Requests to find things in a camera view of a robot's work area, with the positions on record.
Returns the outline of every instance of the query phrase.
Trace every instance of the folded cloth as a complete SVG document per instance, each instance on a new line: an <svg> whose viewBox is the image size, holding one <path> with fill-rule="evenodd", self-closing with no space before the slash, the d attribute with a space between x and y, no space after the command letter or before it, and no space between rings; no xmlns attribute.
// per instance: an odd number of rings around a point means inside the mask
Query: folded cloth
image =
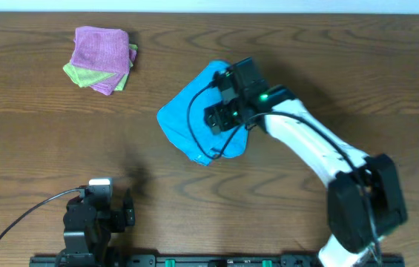
<svg viewBox="0 0 419 267"><path fill-rule="evenodd" d="M106 96L109 96L112 94L113 90L117 87L117 85L122 81L122 78L126 76L126 74L123 73L117 73L116 75L106 79L105 81L96 83L95 85L91 85L91 87L99 91L100 93L103 93Z"/></svg>
<svg viewBox="0 0 419 267"><path fill-rule="evenodd" d="M125 86L125 83L127 82L128 75L130 75L130 74L125 74L123 76L123 78L120 80L117 87L115 87L115 89L113 89L113 90L123 90L123 87Z"/></svg>
<svg viewBox="0 0 419 267"><path fill-rule="evenodd" d="M76 49L70 63L76 67L108 73L128 74L128 34L123 30L97 27L76 28Z"/></svg>
<svg viewBox="0 0 419 267"><path fill-rule="evenodd" d="M211 62L189 85L187 85L156 115L159 126L168 140L188 156L189 159L201 164L209 165L212 159L205 156L193 140L186 121L186 112L191 99L212 81L216 71L224 71L229 64L222 61ZM219 154L223 145L235 129L213 135L211 129L204 122L204 109L222 101L217 88L210 88L201 93L193 102L190 112L190 123L194 135L201 144L204 152L211 156ZM240 128L235 133L223 157L232 158L244 153L248 132Z"/></svg>
<svg viewBox="0 0 419 267"><path fill-rule="evenodd" d="M130 51L129 51L129 56L130 56L130 66L129 68L133 67L133 63L135 61L136 58L136 49L137 46L134 44L129 44L130 47ZM106 79L105 81L99 82L95 85L91 85L91 87L96 90L99 91L100 93L103 93L106 96L109 96L112 94L113 91L115 90L123 90L123 87L125 86L125 82L127 81L128 78L128 74L123 74L123 73L118 73L115 76L112 76L108 79Z"/></svg>
<svg viewBox="0 0 419 267"><path fill-rule="evenodd" d="M82 67L72 66L71 63L67 63L62 69L69 76L69 78L81 88L91 86L115 76L115 73L88 70Z"/></svg>

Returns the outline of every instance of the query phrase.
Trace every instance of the green cloth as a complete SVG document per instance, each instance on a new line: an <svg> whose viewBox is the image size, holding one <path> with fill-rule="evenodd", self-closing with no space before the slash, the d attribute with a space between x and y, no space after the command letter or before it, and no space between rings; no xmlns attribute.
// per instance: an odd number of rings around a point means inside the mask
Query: green cloth
<svg viewBox="0 0 419 267"><path fill-rule="evenodd" d="M72 66L70 62L67 63L62 69L69 76L69 78L81 88L91 86L97 82L101 82L115 75L115 73L106 73L103 71L95 71L82 67L75 67Z"/></svg>
<svg viewBox="0 0 419 267"><path fill-rule="evenodd" d="M123 87L125 86L125 82L127 81L127 77L128 77L128 74L125 74L114 90L123 90Z"/></svg>

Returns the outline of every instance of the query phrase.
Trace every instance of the wooden table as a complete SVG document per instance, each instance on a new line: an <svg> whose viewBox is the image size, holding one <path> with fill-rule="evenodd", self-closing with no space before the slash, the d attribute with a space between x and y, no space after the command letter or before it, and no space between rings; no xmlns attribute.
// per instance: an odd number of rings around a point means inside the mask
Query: wooden table
<svg viewBox="0 0 419 267"><path fill-rule="evenodd" d="M123 92L78 88L62 66L74 29L121 28L139 45ZM419 16L0 13L0 233L31 206L93 177L132 187L137 224L113 241L163 254L279 254L327 241L322 183L252 131L247 151L188 160L156 112L212 59L253 56L337 135L398 166L409 221L383 242L419 266ZM64 248L63 197L0 242L0 266Z"/></svg>

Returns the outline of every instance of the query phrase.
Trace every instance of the blue towel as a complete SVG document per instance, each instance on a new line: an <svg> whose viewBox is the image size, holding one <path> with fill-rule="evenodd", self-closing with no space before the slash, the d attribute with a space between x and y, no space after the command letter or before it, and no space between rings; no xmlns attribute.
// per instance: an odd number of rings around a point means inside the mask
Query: blue towel
<svg viewBox="0 0 419 267"><path fill-rule="evenodd" d="M189 102L196 93L201 91L209 82L212 81L216 71L224 71L229 66L223 61L213 61L177 96L166 106L161 108L156 115L159 126L165 132L170 142L180 149L193 160L201 165L207 166L212 159L205 156L197 147L193 140L186 121L186 111ZM201 144L204 152L208 155L216 156L231 135L229 131L213 135L211 129L204 123L204 109L222 101L222 97L217 88L209 88L201 93L191 106L190 122L194 135ZM223 157L233 158L244 153L247 144L248 132L245 128L240 128L232 138L231 142L224 150Z"/></svg>

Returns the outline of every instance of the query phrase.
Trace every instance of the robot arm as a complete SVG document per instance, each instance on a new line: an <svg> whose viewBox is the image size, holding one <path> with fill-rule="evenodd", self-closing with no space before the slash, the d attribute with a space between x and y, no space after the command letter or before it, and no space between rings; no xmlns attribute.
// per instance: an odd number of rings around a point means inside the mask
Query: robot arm
<svg viewBox="0 0 419 267"><path fill-rule="evenodd" d="M222 96L221 103L205 109L205 122L213 134L256 123L289 146L327 188L333 235L318 254L325 267L362 262L374 241L405 223L406 207L393 161L385 154L370 157L338 138L289 89L270 88L250 58L216 73L210 86ZM366 186L369 194L364 194Z"/></svg>
<svg viewBox="0 0 419 267"><path fill-rule="evenodd" d="M126 227L133 226L135 214L129 190L124 196L122 208L110 209L111 181L111 178L92 179L89 185L74 190L79 191L80 195L67 203L67 212L63 219L66 248L55 257L31 257L29 267L326 267L347 266L347 260L354 262L360 256L344 250L334 236L331 236L328 245L318 257L305 253L272 257L129 255L129 251L121 254L118 248L108 246L110 233L123 232ZM384 257L383 265L405 266L402 257L396 256ZM366 258L365 267L375 266L375 261Z"/></svg>
<svg viewBox="0 0 419 267"><path fill-rule="evenodd" d="M283 101L275 105L273 111L292 113L310 121L346 152L355 167L359 168L366 164L364 158L368 154L348 145L334 135L305 109L299 99ZM344 173L351 171L349 165L332 145L307 125L284 116L267 115L265 127L268 134L290 147L318 175L325 187L328 188L328 184L336 179L336 174L340 171ZM318 258L325 267L349 267L362 261L368 253L367 248L359 253L351 253L337 241L334 235L331 235L328 243L320 250Z"/></svg>

